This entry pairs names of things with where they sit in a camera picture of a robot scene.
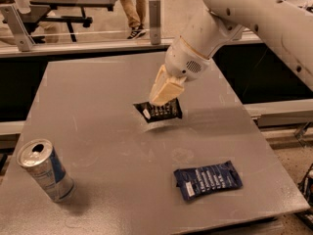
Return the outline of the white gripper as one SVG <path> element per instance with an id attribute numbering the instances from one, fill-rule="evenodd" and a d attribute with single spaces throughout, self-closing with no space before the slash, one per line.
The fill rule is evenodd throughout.
<path id="1" fill-rule="evenodd" d="M 150 102 L 162 106 L 178 97 L 184 91 L 183 76 L 189 81 L 200 78 L 208 67 L 210 57 L 208 46 L 201 46 L 198 41 L 193 46 L 182 36 L 176 38 L 166 52 L 164 65 L 158 70 L 149 96 Z M 168 77 L 167 72 L 175 77 Z"/>

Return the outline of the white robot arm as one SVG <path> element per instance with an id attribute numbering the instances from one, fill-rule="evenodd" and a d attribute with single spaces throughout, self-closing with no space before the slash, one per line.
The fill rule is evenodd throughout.
<path id="1" fill-rule="evenodd" d="M 256 34 L 313 88 L 313 15 L 286 0 L 202 0 L 200 8 L 168 48 L 149 101 L 162 106 L 201 76 L 208 60 L 242 28 Z"/>

